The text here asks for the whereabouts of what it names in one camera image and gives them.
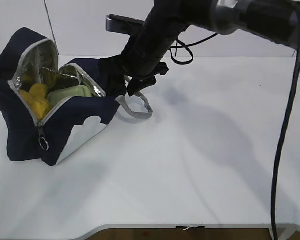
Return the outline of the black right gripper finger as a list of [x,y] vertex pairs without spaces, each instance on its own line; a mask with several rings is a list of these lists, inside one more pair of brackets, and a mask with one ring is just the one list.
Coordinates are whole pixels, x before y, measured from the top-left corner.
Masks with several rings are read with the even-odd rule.
[[143,80],[138,80],[138,79],[132,78],[127,85],[127,88],[126,88],[127,93],[130,97],[134,96],[137,93],[139,93],[141,90],[148,88],[148,87],[152,87],[156,83],[157,83],[157,79],[154,76],[149,77],[147,79],[143,79]]
[[118,97],[127,94],[124,70],[119,56],[101,58],[99,60],[99,83],[107,96]]

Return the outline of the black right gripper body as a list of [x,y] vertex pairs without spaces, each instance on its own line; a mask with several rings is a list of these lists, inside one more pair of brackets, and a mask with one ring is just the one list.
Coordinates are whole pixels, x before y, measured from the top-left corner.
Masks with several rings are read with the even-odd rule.
[[169,69],[161,59],[168,51],[167,28],[169,16],[151,14],[145,21],[123,17],[125,33],[130,39],[121,53],[122,68],[128,76],[145,80],[165,74]]

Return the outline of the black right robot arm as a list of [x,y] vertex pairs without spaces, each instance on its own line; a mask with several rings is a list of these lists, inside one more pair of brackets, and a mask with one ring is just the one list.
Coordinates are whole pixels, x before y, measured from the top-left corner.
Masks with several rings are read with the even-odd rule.
[[120,55],[101,59],[99,69],[131,77],[127,92],[133,96],[168,72],[162,58],[190,26],[224,36],[242,30],[297,49],[300,1],[156,0],[145,21],[111,14],[106,29],[129,35],[129,41]]

